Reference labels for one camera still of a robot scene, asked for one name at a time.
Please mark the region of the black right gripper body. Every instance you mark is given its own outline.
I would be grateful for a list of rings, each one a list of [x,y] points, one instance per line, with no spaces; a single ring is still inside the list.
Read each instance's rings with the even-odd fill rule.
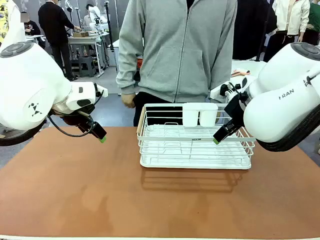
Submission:
[[[224,108],[224,111],[231,117],[229,121],[231,124],[237,127],[244,127],[244,111],[247,106],[248,100],[247,93],[236,94]]]

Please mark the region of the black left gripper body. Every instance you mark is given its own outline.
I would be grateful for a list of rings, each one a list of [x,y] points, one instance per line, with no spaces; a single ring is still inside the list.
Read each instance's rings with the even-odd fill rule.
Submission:
[[[58,112],[57,110],[53,110],[52,114],[62,119],[67,125],[76,126],[83,133],[90,133],[95,126],[91,116],[92,111],[93,109],[90,107],[83,107],[70,114]]]

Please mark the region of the person's right hand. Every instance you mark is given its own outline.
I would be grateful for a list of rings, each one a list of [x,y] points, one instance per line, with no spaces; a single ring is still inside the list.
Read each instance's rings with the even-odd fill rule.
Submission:
[[[122,103],[127,107],[127,108],[135,108],[135,103],[134,103],[134,99],[136,97],[135,93],[132,94],[121,94],[121,100]]]

